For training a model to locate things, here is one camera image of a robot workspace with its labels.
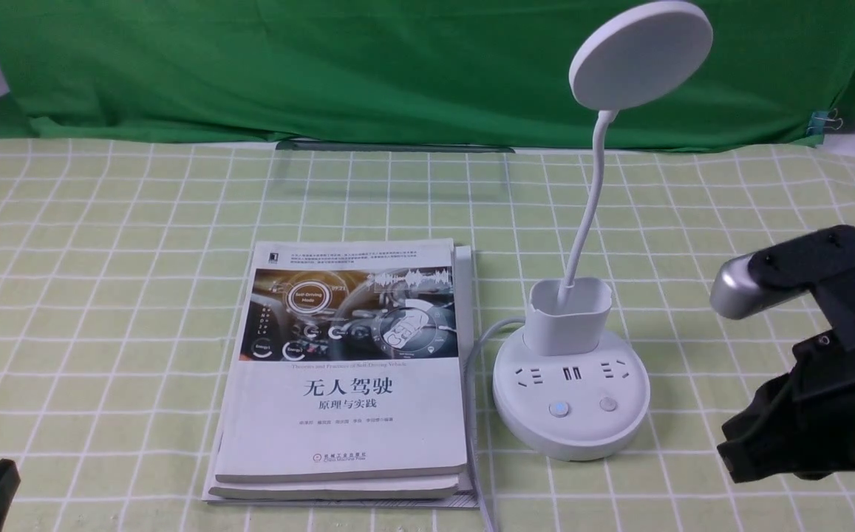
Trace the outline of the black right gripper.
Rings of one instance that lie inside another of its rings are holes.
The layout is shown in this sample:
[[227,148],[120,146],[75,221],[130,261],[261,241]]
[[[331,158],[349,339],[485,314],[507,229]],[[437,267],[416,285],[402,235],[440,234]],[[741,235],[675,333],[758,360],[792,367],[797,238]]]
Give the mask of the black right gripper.
[[792,370],[763,383],[722,425],[717,451],[732,482],[855,472],[855,352],[826,330],[792,353]]

